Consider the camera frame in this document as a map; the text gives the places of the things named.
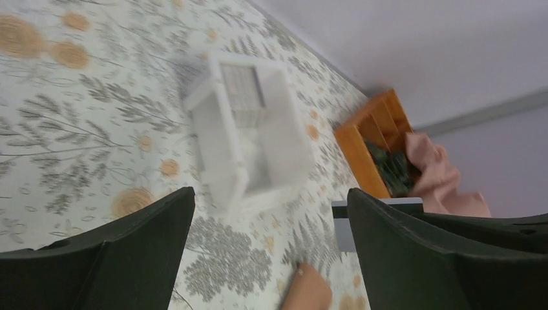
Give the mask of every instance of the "white basket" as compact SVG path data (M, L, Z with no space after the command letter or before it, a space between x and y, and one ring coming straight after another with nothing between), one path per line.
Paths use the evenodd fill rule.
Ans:
M192 113L204 163L200 177L213 203L238 216L294 200L314 159L285 64L217 51L208 61L209 72L191 86L184 108ZM224 65L255 69L264 104L256 127L237 127Z

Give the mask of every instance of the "orange wooden box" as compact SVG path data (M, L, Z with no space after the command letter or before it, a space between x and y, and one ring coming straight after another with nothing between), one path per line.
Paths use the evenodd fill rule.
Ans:
M335 138L361 189L376 198L390 198L365 140L390 152L405 151L405 133L412 132L394 89L373 97L335 131Z

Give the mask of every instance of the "green cloth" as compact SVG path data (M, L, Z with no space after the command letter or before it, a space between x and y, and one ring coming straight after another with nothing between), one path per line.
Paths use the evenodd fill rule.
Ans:
M377 166L391 197L406 197L415 183L409 175L409 168L404 152L389 153L377 145L365 141L367 149Z

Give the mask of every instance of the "pink cloth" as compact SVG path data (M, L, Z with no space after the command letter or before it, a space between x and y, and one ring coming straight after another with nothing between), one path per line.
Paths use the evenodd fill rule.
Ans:
M461 174L441 145L421 133L408 133L405 138L407 158L422 172L408 196L421 197L425 212L491 217L480 193L458 193Z

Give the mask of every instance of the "table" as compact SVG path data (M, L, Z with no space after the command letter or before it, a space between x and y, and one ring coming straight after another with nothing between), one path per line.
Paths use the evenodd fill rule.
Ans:
M332 130L365 97L297 40L238 0L0 9L0 251L42 247L192 186L170 309L276 309L303 260L331 284L335 309L365 301L356 255L337 252L330 208L357 186ZM299 199L231 225L207 213L181 108L211 48L290 64L317 162Z

